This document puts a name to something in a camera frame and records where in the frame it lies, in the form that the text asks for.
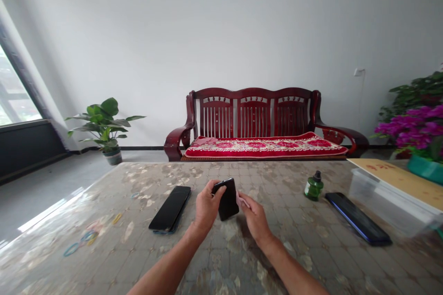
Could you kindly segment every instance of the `small green bottle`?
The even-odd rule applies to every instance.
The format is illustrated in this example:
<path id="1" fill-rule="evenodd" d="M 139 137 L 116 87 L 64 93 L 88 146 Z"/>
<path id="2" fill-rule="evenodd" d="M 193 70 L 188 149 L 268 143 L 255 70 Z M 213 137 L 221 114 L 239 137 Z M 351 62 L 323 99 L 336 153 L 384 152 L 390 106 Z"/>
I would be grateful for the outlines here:
<path id="1" fill-rule="evenodd" d="M 305 196 L 312 201 L 318 201 L 318 198 L 323 190 L 322 174 L 316 171 L 313 177 L 308 178 L 305 187 Z"/>

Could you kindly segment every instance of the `purple flower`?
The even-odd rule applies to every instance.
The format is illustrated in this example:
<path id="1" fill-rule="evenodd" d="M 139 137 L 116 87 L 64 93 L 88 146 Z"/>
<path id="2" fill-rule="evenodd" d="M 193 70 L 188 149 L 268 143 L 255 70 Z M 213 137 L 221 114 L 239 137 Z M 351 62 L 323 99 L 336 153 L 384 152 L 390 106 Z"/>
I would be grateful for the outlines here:
<path id="1" fill-rule="evenodd" d="M 399 148 L 426 149 L 435 136 L 443 135 L 443 125 L 435 118 L 443 118 L 443 105 L 408 110 L 390 123 L 380 123 L 375 132 L 395 138 Z"/>
<path id="2" fill-rule="evenodd" d="M 428 118 L 443 118 L 443 105 L 436 106 L 433 110 L 427 112 Z"/>
<path id="3" fill-rule="evenodd" d="M 443 126 L 438 125 L 435 122 L 426 122 L 421 132 L 429 134 L 431 136 L 440 136 L 443 135 Z"/>
<path id="4" fill-rule="evenodd" d="M 415 116 L 415 117 L 424 118 L 427 115 L 427 113 L 429 111 L 431 111 L 431 110 L 432 110 L 432 108 L 430 108 L 429 106 L 422 106 L 420 108 L 407 110 L 406 114 L 407 115 L 412 115 L 412 116 Z"/>

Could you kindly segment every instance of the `gray flower pot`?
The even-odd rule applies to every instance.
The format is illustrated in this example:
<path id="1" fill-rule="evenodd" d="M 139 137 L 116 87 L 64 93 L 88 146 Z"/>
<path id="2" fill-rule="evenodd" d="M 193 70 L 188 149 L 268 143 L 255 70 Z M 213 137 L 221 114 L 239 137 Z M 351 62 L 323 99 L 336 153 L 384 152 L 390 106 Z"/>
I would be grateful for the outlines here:
<path id="1" fill-rule="evenodd" d="M 121 158 L 120 148 L 118 148 L 117 150 L 115 150 L 113 152 L 107 152 L 107 153 L 103 152 L 103 155 L 105 156 L 106 160 L 108 161 L 108 163 L 111 166 L 118 165 L 119 163 L 121 163 L 123 161 Z"/>

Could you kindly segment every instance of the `bottle cap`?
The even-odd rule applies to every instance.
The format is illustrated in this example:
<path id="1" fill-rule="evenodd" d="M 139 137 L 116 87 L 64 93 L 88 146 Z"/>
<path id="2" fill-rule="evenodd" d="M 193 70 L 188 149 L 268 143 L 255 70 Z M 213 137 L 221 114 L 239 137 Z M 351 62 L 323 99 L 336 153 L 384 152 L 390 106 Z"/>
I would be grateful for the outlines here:
<path id="1" fill-rule="evenodd" d="M 316 171 L 313 179 L 314 179 L 315 182 L 321 182 L 321 180 L 322 180 L 322 173 L 320 171 Z"/>

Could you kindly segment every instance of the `bench backrest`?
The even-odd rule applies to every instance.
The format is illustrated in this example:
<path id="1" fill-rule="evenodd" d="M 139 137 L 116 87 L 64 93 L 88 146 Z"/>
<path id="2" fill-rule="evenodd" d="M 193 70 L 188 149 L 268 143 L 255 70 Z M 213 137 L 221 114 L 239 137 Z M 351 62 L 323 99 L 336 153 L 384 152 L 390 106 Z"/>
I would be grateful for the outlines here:
<path id="1" fill-rule="evenodd" d="M 315 95 L 314 91 L 303 88 L 192 91 L 190 111 L 195 123 L 194 136 L 296 136 L 313 131 Z"/>

